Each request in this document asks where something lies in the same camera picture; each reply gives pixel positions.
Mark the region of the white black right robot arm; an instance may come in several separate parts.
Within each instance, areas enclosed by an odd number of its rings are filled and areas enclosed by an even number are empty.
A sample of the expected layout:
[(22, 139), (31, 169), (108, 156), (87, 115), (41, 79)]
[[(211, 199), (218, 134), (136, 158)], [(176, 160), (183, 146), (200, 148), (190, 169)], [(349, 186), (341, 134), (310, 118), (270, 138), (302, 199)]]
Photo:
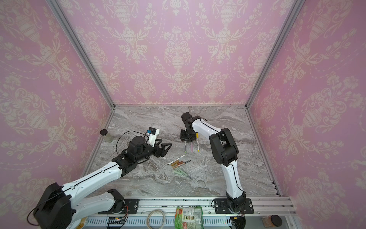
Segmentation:
[(200, 116), (192, 116), (189, 112), (181, 115), (185, 128), (181, 130), (182, 141), (193, 142), (198, 136), (209, 140), (212, 155), (215, 161), (221, 165), (226, 181), (226, 197), (229, 209), (239, 212), (246, 203), (244, 191), (237, 169), (238, 147), (227, 128), (218, 128), (207, 122)]

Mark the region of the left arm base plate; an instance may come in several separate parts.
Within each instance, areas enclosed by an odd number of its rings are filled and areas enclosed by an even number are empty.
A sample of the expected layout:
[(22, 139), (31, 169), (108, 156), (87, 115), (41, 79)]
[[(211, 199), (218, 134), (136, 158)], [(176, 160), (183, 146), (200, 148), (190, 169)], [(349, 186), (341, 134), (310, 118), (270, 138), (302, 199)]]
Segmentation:
[(123, 202), (116, 204), (109, 211), (101, 211), (98, 212), (99, 215), (107, 215), (107, 214), (122, 214), (125, 215), (128, 213), (129, 215), (137, 214), (137, 210), (139, 207), (139, 199), (137, 198), (127, 198)]

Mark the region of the white pen yellow end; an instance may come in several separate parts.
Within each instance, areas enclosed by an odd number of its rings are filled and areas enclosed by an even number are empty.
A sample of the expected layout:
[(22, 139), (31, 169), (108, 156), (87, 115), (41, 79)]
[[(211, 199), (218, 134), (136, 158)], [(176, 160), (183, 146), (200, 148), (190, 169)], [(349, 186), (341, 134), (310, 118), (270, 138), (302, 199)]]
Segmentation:
[(196, 133), (196, 144), (197, 144), (197, 152), (200, 152), (199, 134), (198, 133)]

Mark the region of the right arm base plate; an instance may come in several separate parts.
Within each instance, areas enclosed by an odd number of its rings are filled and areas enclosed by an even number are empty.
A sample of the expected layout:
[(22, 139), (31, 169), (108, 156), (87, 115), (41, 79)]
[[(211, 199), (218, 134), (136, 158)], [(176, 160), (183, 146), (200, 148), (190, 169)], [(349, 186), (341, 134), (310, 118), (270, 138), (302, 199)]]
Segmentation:
[(251, 199), (247, 199), (245, 204), (239, 210), (231, 209), (226, 198), (215, 198), (211, 203), (216, 214), (254, 214), (254, 208)]

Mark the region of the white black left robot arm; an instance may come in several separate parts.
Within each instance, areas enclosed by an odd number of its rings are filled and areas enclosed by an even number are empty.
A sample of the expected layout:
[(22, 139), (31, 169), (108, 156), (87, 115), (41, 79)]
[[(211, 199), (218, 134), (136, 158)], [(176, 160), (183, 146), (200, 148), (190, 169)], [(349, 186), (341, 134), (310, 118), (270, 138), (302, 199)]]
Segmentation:
[(99, 212), (118, 213), (124, 208), (124, 198), (117, 190), (110, 189), (91, 198), (88, 195), (127, 175), (151, 156), (165, 157), (171, 147), (171, 143), (163, 143), (161, 139), (150, 141), (136, 136), (102, 168), (63, 185), (50, 184), (30, 214), (42, 229), (67, 229)]

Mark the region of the orange brown pen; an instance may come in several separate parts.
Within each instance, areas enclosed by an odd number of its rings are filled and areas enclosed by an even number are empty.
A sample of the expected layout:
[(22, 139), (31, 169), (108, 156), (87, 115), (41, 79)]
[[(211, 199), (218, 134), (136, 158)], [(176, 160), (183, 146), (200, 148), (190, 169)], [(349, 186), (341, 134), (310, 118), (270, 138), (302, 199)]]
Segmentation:
[(177, 163), (176, 165), (174, 165), (173, 166), (173, 169), (176, 169), (176, 168), (178, 168), (178, 167), (180, 167), (180, 166), (183, 166), (183, 165), (185, 165), (185, 164), (187, 164), (187, 163), (189, 163), (189, 162), (191, 162), (190, 160), (188, 160), (188, 161), (186, 161), (186, 162), (179, 162), (179, 163)]

